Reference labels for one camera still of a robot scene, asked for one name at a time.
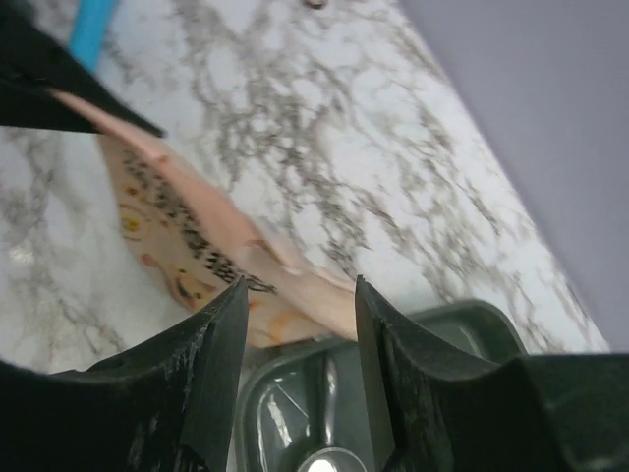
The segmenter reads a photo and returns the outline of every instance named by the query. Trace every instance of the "brown paper bag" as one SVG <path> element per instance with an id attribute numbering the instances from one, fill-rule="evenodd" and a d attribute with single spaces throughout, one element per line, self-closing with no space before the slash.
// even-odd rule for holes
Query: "brown paper bag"
<path id="1" fill-rule="evenodd" d="M 65 92 L 92 121 L 119 204 L 121 232 L 152 278 L 191 313 L 239 275 L 249 286 L 248 344 L 268 347 L 335 332 L 356 339 L 354 284 L 254 224 L 159 138 Z"/>

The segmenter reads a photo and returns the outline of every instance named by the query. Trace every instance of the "countertop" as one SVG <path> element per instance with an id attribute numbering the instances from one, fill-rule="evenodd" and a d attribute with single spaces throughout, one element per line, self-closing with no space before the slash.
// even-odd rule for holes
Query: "countertop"
<path id="1" fill-rule="evenodd" d="M 404 312 L 481 298 L 530 352 L 602 351 L 456 94 L 386 0 L 120 2 L 97 75 L 241 210 Z M 75 0 L 38 2 L 69 37 Z M 181 320 L 93 137 L 0 130 L 0 355 L 84 369 Z"/>

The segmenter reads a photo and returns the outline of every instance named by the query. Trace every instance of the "gray wall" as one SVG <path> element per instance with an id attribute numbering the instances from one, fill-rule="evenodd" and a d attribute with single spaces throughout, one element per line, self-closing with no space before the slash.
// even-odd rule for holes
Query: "gray wall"
<path id="1" fill-rule="evenodd" d="M 401 0 L 581 302 L 629 350 L 629 1 Z"/>

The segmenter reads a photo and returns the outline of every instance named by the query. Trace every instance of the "blue handle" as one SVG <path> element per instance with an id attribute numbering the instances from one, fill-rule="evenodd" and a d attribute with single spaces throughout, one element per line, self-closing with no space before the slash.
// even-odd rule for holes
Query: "blue handle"
<path id="1" fill-rule="evenodd" d="M 70 52 L 90 71 L 96 68 L 102 39 L 116 0 L 82 0 L 70 39 Z"/>

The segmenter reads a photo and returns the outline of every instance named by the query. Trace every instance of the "marble countertop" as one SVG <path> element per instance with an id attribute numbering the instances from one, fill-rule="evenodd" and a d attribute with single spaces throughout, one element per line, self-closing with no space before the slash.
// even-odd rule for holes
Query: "marble countertop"
<path id="1" fill-rule="evenodd" d="M 66 40 L 76 0 L 38 2 Z M 97 74 L 251 215 L 405 312 L 478 297 L 600 351 L 496 159 L 387 0 L 120 2 Z M 0 130 L 0 356 L 84 369 L 186 314 L 127 252 L 87 135 Z"/>

